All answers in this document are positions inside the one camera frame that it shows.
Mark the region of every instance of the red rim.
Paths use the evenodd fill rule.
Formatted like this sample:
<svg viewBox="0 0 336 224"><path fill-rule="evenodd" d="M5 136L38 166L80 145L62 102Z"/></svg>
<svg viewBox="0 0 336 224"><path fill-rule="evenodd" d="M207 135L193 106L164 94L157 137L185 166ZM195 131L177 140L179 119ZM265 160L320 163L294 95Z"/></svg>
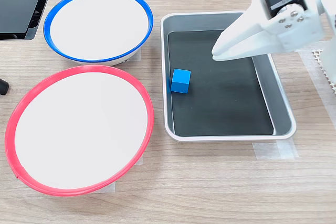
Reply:
<svg viewBox="0 0 336 224"><path fill-rule="evenodd" d="M37 97L42 91L44 91L47 87L51 86L52 84L66 77L73 76L79 73L86 73L86 72L101 72L101 73L108 73L114 76L118 76L126 80L130 84L132 84L138 90L138 92L140 93L140 95L142 96L145 102L147 114L148 114L148 123L147 123L147 129L146 129L144 140L139 150L137 151L136 155L129 161L129 163L123 169L121 169L119 172L117 172L116 174L114 174L112 177L110 177L107 180L104 180L92 186L78 188L78 189L58 189L58 188L45 186L39 183L38 181L34 180L26 172L26 170L22 167L21 163L18 160L16 151L15 151L15 130L16 130L17 123L22 113L25 111L25 109L31 103L31 101L35 97ZM44 193L44 194L49 194L49 195L54 195L54 196L75 196L75 195L87 194L92 191L96 191L100 188L103 188L111 184L112 182L116 181L117 179L119 179L129 169L131 169L132 166L138 161L138 159L141 157L141 155L145 151L149 143L149 140L151 138L153 128L154 128L153 103L145 87L141 84L139 80L137 80L135 77L133 77L129 73L123 70L120 70L118 68L114 68L114 67L97 66L97 65L78 66L78 67L74 67L74 68L61 71L59 73L56 73L48 77L47 79L43 80L38 85L36 85L32 90L30 90L22 98L22 100L19 102L19 104L16 106L15 110L13 111L9 119L9 122L8 122L6 134L5 134L5 149L6 149L6 155L7 155L9 165L12 168L12 171L14 172L16 178L20 179L27 186L31 187L32 189L36 191Z"/></svg>

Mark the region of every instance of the screw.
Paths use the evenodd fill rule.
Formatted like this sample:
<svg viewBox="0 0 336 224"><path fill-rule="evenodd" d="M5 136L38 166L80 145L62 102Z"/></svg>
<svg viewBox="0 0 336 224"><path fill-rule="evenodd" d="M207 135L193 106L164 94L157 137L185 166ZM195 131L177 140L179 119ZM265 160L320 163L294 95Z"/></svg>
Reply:
<svg viewBox="0 0 336 224"><path fill-rule="evenodd" d="M294 10L293 12L291 12L291 16L292 17L296 17L297 15L298 15L299 13L296 11L296 10Z"/></svg>

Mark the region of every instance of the blue-rimmed plate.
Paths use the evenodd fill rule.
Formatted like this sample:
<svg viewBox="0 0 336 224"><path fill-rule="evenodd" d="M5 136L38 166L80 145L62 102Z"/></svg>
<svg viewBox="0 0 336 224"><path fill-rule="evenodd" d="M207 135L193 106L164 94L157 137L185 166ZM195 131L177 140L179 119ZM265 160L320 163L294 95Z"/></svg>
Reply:
<svg viewBox="0 0 336 224"><path fill-rule="evenodd" d="M115 65L140 49L153 21L144 0L62 0L48 14L44 35L70 60Z"/></svg>

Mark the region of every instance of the blue rim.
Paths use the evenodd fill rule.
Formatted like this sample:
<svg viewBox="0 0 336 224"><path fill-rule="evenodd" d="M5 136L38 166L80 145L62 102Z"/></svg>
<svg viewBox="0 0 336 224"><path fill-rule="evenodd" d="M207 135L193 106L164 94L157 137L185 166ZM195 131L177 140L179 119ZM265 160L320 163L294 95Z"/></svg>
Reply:
<svg viewBox="0 0 336 224"><path fill-rule="evenodd" d="M46 20L44 22L44 27L43 27L43 31L44 31L44 37L46 39L46 42L48 43L48 45L59 55L62 55L65 58L68 58L70 60L74 60L74 61L79 61L79 62L87 62L87 63L98 63L98 62L107 62L107 61L113 61L113 60L117 60L120 59L126 55L129 55L130 53L134 52L135 50L137 50L139 47L142 46L142 44L145 43L145 41L148 39L149 35L152 32L153 29L153 24L154 24L154 17L153 17L153 13L152 10L150 9L149 5L144 1L144 0L135 0L137 1L142 8L145 10L147 17L148 17L148 30L147 30L147 34L145 36L145 38L133 49L129 50L128 52L125 52L122 55L118 55L109 59L102 59L102 60L83 60L83 59L77 59L74 57L71 57L69 55L64 54L63 52L61 52L54 44L53 40L51 39L51 35L50 35L50 26L51 23L53 22L52 20L54 19L55 15L58 13L58 11L65 6L66 4L68 4L69 2L71 2L73 0L62 0L61 2L59 2L57 5L55 5L55 7L53 9L51 9L51 11L49 12L48 16L46 17Z"/></svg>

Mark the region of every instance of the wooden table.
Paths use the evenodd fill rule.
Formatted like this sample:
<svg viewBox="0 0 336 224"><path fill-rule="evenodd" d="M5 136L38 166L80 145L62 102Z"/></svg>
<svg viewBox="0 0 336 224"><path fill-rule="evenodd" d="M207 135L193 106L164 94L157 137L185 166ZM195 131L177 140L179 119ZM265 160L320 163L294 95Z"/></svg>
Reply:
<svg viewBox="0 0 336 224"><path fill-rule="evenodd" d="M59 1L48 1L43 19ZM256 160L251 143L177 143L163 128L160 19L173 12L242 10L250 0L146 1L155 16L153 33L141 61L118 68L149 91L155 128L143 165L118 180L115 193L52 197L15 178L4 150L10 114L34 85L76 64L46 44L44 20L32 41L0 41L0 78L11 84L0 97L0 223L335 224L336 131L299 55L274 55L298 123L299 158Z"/></svg>

